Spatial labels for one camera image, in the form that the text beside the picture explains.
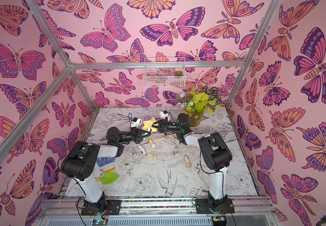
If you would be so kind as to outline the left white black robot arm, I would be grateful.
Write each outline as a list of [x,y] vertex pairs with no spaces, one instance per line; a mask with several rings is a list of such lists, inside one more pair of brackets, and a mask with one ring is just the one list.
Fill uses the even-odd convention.
[[134,142],[140,144],[151,135],[151,132],[130,128],[129,132],[111,127],[107,131],[106,144],[94,144],[78,141],[61,164],[61,172],[72,178],[85,194],[83,210],[90,214],[107,213],[108,204],[104,192],[99,188],[93,175],[98,158],[120,157],[124,144]]

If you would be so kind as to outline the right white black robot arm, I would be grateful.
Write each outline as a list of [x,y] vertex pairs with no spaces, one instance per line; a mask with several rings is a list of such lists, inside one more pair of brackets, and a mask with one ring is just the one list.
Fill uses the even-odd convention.
[[205,135],[194,133],[190,128],[189,115],[180,113],[176,121],[168,118],[154,122],[151,126],[157,132],[173,134],[181,144],[192,145],[200,148],[199,160],[211,172],[203,171],[210,175],[210,188],[208,191],[207,206],[213,213],[234,213],[232,200],[228,198],[225,191],[227,171],[233,155],[218,132]]

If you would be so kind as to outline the yellow cleaning cloth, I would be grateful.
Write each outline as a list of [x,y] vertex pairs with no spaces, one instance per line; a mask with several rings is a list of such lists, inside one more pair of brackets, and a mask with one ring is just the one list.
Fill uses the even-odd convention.
[[144,131],[148,131],[148,132],[151,132],[151,133],[155,133],[155,132],[158,131],[157,128],[154,128],[154,127],[153,127],[153,125],[154,125],[156,122],[157,122],[157,120],[156,120],[154,117],[152,117],[151,120],[148,120],[148,121],[144,121],[144,122],[143,122],[144,125],[143,125],[142,129],[143,129]]

